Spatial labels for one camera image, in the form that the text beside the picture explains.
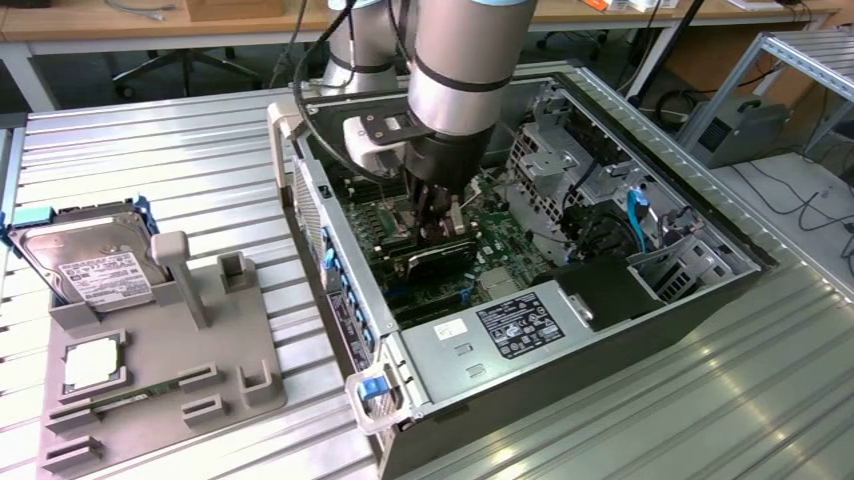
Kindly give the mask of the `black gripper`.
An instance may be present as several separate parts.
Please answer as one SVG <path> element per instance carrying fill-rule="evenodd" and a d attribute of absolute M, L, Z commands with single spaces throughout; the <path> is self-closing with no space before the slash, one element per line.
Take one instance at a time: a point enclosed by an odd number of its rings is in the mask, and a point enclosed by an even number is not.
<path fill-rule="evenodd" d="M 462 190 L 481 169 L 496 128 L 466 136 L 440 132 L 409 141 L 405 167 L 428 185 Z"/>

